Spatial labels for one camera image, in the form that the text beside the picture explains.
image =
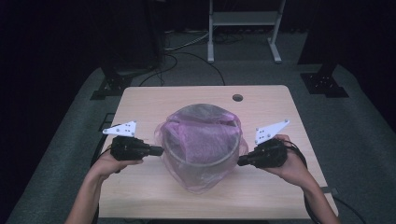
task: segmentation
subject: plastic bag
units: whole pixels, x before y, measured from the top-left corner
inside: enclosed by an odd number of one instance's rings
[[[170,174],[193,193],[213,188],[248,153],[239,118],[215,105],[181,108],[157,127],[155,140]]]

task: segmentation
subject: black stand base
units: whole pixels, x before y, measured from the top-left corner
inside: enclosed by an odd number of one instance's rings
[[[94,91],[90,100],[105,100],[107,96],[121,96],[124,90],[109,90],[106,88],[106,79],[103,80],[99,90]]]
[[[337,85],[332,77],[320,77],[317,73],[302,73],[306,88],[310,94],[325,94],[328,98],[349,97],[344,88]]]
[[[329,98],[349,97],[344,88],[339,87],[332,78],[332,72],[337,64],[337,61],[329,60],[320,67],[317,73],[301,74],[310,94],[325,94]]]

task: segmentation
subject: human hand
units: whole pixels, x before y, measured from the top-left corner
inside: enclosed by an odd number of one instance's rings
[[[137,165],[142,163],[143,161],[117,161],[110,154],[110,150],[108,150],[111,145],[107,148],[106,152],[103,153],[99,157],[99,159],[95,162],[95,164],[91,167],[88,175],[95,175],[99,177],[101,180],[106,180],[110,175],[124,169],[128,165]]]
[[[275,138],[286,141],[284,144],[288,147],[291,147],[290,143],[288,143],[290,142],[290,139],[287,135],[277,134]],[[286,182],[303,189],[308,189],[312,186],[312,184],[315,185],[317,183],[314,177],[306,169],[300,157],[290,149],[288,149],[288,158],[282,166],[275,168],[263,168],[263,170],[271,174],[278,175]]]

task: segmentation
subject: cable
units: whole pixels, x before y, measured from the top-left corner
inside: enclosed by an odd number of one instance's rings
[[[308,169],[308,165],[306,163],[306,158],[303,155],[303,153],[301,152],[301,150],[295,145],[293,144],[291,141],[286,141],[286,140],[282,140],[282,142],[286,142],[291,144],[291,147],[287,147],[288,149],[294,151],[297,156],[300,158],[300,160],[303,162],[305,168]],[[309,204],[308,199],[306,198],[306,195],[304,193],[304,205],[305,205],[305,210],[308,213],[309,217],[311,217],[311,220],[316,223],[316,224],[320,224],[319,219],[317,218],[317,216],[314,214],[314,212],[312,211],[311,205]]]
[[[231,8],[231,11],[234,11],[234,10],[235,10],[236,5],[238,4],[238,2],[239,2],[239,0],[238,0],[238,1],[235,1],[235,3],[233,4],[233,7]]]
[[[98,156],[97,160],[99,160],[99,158],[100,158],[101,156],[103,156],[103,154],[105,154],[107,151],[109,151],[109,150],[111,150],[111,149],[112,149],[112,147],[108,147],[105,151],[103,151],[103,152]]]
[[[195,55],[195,54],[188,53],[188,52],[174,52],[173,54],[188,54],[188,55],[193,56],[193,57],[195,57],[195,58],[201,59],[202,61],[204,61],[205,63],[209,64],[211,67],[213,67],[214,69],[216,69],[216,71],[218,71],[218,73],[219,73],[219,75],[220,75],[220,77],[221,77],[222,83],[223,83],[223,85],[225,86],[224,77],[223,77],[222,73],[220,72],[220,70],[219,70],[217,67],[215,67],[213,64],[209,63],[207,60],[205,60],[205,59],[203,59],[203,58],[201,58],[201,57],[199,57],[199,56],[197,56],[197,55]]]
[[[343,202],[341,199],[336,198],[334,196],[332,196],[337,202],[343,204],[345,207],[349,208],[360,220],[362,223],[366,224],[366,221],[364,220],[364,218],[361,216],[361,214],[358,213],[358,211],[356,211],[352,206],[350,206],[349,204]]]
[[[198,38],[196,38],[196,39],[194,39],[194,40],[192,40],[192,41],[190,41],[190,42],[188,42],[186,44],[183,44],[183,45],[180,45],[180,46],[177,46],[177,47],[174,47],[174,48],[170,48],[170,49],[165,49],[165,50],[166,51],[173,51],[173,50],[185,48],[185,47],[187,47],[189,45],[193,45],[195,43],[198,43],[199,41],[205,39],[208,35],[209,35],[209,32],[206,32],[203,36],[200,36],[200,37],[198,37]]]
[[[231,45],[244,39],[243,35],[239,35],[240,37],[238,38],[236,35],[218,34],[214,36],[215,38],[213,42],[219,45]]]
[[[168,57],[173,58],[173,59],[175,60],[175,63],[174,63],[170,68],[168,68],[168,69],[165,69],[165,70],[163,70],[163,71],[160,70],[160,72],[156,72],[156,73],[152,74],[151,76],[146,77],[142,82],[140,82],[139,87],[141,87],[141,86],[143,85],[143,83],[145,83],[145,82],[146,82],[147,80],[149,80],[151,77],[157,76],[157,75],[160,74],[160,73],[161,73],[160,79],[162,80],[162,81],[161,81],[161,84],[162,84],[162,85],[164,84],[162,73],[167,72],[167,71],[173,69],[173,68],[176,67],[176,65],[177,65],[177,58],[176,58],[175,56],[172,56],[172,55],[169,55],[169,54],[165,54],[165,56],[168,56]]]

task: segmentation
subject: purple plastic bag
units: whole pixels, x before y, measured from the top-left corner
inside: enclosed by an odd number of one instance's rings
[[[239,118],[215,105],[181,108],[157,127],[155,140],[170,174],[193,193],[213,188],[248,153]]]

